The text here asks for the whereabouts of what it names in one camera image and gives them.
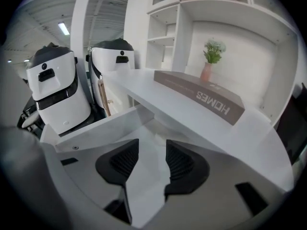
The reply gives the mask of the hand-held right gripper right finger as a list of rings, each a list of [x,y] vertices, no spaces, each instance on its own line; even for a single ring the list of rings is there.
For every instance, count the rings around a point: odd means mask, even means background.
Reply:
[[[261,172],[234,156],[170,139],[165,160],[165,230],[254,230],[294,187],[290,166]]]

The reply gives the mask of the white and black robot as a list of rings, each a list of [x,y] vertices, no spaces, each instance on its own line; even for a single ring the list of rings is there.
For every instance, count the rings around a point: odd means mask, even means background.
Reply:
[[[94,102],[104,109],[107,116],[133,106],[133,100],[105,74],[112,71],[135,69],[134,49],[124,39],[102,41],[95,44],[86,55]]]
[[[80,83],[74,52],[49,43],[29,59],[29,88],[46,125],[61,135],[86,121],[91,107]]]

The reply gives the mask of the grey chair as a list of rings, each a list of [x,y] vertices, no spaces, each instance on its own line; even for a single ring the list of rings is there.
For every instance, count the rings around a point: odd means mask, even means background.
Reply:
[[[32,97],[30,97],[20,115],[17,127],[34,134],[37,138],[40,138],[44,126],[45,123],[38,113],[36,102]]]

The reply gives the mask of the ceiling light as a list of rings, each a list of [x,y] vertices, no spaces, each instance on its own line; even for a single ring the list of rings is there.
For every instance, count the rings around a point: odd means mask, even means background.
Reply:
[[[58,23],[58,26],[64,35],[70,35],[70,32],[68,31],[68,28],[66,27],[64,22]]]

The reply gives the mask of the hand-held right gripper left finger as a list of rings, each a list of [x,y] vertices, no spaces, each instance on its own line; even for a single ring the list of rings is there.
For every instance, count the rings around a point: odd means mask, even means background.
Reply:
[[[44,145],[50,173],[65,179],[73,190],[98,207],[104,222],[132,224],[126,182],[139,159],[139,140],[128,139],[108,145],[57,153]]]

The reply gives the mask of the white desk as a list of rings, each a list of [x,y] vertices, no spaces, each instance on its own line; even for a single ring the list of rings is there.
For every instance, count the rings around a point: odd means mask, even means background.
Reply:
[[[251,105],[235,125],[188,97],[154,81],[154,71],[112,71],[104,79],[150,110],[163,124],[184,134],[191,144],[243,161],[284,191],[294,187],[292,165],[267,117]]]

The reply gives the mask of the pink vase with plant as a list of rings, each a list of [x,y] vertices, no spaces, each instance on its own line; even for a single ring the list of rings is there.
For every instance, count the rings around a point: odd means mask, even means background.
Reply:
[[[226,51],[226,45],[222,41],[215,41],[214,39],[209,39],[205,43],[204,47],[206,48],[206,50],[203,50],[206,62],[201,72],[200,78],[203,81],[209,81],[213,65],[217,64],[221,60],[222,53]]]

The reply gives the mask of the white desk shelf unit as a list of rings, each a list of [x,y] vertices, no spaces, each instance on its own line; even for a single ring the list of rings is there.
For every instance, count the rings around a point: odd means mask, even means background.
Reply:
[[[292,95],[299,32],[277,0],[128,0],[124,38],[136,67],[199,77],[209,39],[226,51],[210,80],[260,109],[272,125]]]

